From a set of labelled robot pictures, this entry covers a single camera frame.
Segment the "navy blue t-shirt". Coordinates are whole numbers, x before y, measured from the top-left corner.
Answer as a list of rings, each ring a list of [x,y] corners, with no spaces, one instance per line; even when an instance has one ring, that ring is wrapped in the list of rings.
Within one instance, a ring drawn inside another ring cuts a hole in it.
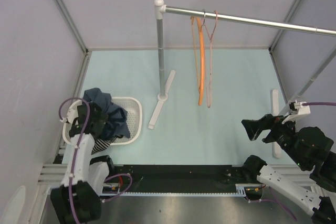
[[[128,112],[112,102],[111,94],[104,93],[99,88],[91,88],[84,91],[83,99],[89,103],[97,104],[102,112],[108,116],[100,139],[107,141],[113,140],[115,137],[130,138],[130,131],[127,126]]]

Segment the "black white striped tank top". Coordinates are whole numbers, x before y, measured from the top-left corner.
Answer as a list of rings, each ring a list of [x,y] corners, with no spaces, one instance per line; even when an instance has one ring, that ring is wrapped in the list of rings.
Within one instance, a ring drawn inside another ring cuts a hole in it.
[[[98,152],[102,152],[102,151],[105,151],[108,147],[110,147],[110,145],[112,143],[115,142],[116,139],[120,139],[120,138],[123,138],[122,135],[117,135],[117,136],[114,136],[113,138],[109,139],[109,140],[102,140],[102,139],[98,139],[95,141],[95,144],[94,144],[94,147],[91,151],[91,154],[96,154]]]

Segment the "orange plastic hanger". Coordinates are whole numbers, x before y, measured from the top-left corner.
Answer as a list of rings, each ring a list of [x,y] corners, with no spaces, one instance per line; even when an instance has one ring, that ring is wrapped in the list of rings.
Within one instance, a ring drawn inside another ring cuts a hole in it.
[[[191,16],[191,28],[192,28],[192,38],[193,38],[193,50],[195,58],[195,68],[196,68],[196,78],[198,84],[198,105],[201,106],[203,103],[204,91],[205,91],[205,48],[204,48],[204,35],[203,26],[201,19],[198,17]],[[197,24],[197,34],[199,42],[199,54],[196,51],[196,39],[194,24]]]

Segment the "pink wire hanger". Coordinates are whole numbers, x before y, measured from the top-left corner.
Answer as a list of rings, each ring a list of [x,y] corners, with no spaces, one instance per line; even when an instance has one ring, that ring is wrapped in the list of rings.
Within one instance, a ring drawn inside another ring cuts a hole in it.
[[[213,27],[212,33],[210,34],[208,31],[208,28],[205,24],[205,17],[203,18],[203,24],[202,26],[205,28],[208,39],[209,39],[209,82],[208,85],[206,86],[206,103],[207,103],[207,107],[211,108],[212,106],[212,45],[213,45],[213,38],[214,38],[214,34],[216,31],[216,26],[217,26],[217,22],[218,22],[218,12],[215,10],[214,14],[216,15],[215,17],[215,25]]]

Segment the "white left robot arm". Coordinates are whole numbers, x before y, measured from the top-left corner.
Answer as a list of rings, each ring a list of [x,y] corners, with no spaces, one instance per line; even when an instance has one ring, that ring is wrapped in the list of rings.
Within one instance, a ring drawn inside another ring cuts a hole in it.
[[[71,158],[60,186],[51,190],[50,199],[60,223],[88,223],[101,217],[99,197],[105,182],[115,178],[112,159],[105,155],[92,158],[108,115],[93,102],[74,102],[64,124],[70,124],[68,135]]]

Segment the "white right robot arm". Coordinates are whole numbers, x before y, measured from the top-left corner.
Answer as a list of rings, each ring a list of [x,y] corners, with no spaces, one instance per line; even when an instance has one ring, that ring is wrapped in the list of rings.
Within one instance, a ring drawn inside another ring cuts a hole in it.
[[[334,141],[318,127],[296,130],[296,123],[285,116],[264,115],[259,120],[242,120],[250,141],[256,140],[262,131],[268,130],[264,143],[277,143],[295,162],[301,171],[309,172],[309,178],[318,186],[335,192]],[[258,181],[286,196],[310,217],[313,223],[335,223],[335,198],[319,196],[296,185],[275,171],[263,159],[249,156],[242,166],[243,179],[249,183]]]

